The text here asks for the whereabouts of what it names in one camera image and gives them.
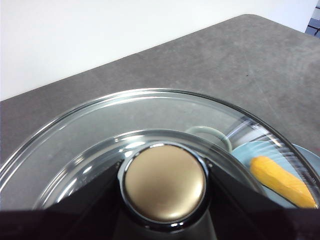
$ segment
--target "white wall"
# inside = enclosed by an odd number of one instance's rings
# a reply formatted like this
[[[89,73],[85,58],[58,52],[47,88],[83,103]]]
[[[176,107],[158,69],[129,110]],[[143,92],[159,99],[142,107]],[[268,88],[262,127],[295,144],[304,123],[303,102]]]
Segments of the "white wall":
[[[2,0],[1,100],[241,14],[305,32],[318,0]]]

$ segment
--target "gray countertop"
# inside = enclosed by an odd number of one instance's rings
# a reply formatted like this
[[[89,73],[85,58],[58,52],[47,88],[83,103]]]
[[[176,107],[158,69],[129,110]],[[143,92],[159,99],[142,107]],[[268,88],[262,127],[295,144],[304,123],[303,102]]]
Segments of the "gray countertop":
[[[320,41],[241,15],[1,102],[1,161],[33,132],[91,99],[138,88],[220,98],[320,155]]]

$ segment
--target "glass lid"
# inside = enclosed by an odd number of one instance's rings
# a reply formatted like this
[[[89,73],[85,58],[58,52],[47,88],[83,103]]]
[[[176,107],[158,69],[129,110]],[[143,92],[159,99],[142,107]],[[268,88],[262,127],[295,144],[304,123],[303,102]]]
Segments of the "glass lid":
[[[153,142],[196,151],[285,208],[317,208],[319,175],[279,133],[247,111],[183,90],[129,90],[53,120],[0,169],[0,210],[44,209]]]

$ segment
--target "blue plate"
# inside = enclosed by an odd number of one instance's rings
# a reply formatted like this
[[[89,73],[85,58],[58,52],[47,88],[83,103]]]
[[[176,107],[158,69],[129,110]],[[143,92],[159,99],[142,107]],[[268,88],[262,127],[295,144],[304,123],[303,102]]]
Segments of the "blue plate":
[[[250,162],[252,158],[258,156],[266,156],[277,164],[279,164],[283,169],[288,171],[289,173],[293,174],[300,180],[301,177],[297,173],[297,171],[292,167],[292,165],[286,160],[286,158],[271,144],[267,141],[252,141],[247,142],[243,145],[238,146],[235,148],[231,153],[236,159],[238,159],[243,165],[245,165],[248,169],[250,168]],[[271,189],[263,186],[265,193],[267,196],[275,201],[276,203],[280,204],[285,208],[295,208],[295,206],[287,201],[282,196],[278,195],[276,192],[272,191]]]

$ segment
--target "yellow food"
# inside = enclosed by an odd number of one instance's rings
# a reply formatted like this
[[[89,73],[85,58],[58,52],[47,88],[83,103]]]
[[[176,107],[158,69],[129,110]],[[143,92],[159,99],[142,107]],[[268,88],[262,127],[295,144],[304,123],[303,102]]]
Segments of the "yellow food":
[[[254,157],[250,171],[266,187],[274,190],[301,208],[316,208],[317,204],[306,184],[284,170],[267,156]]]

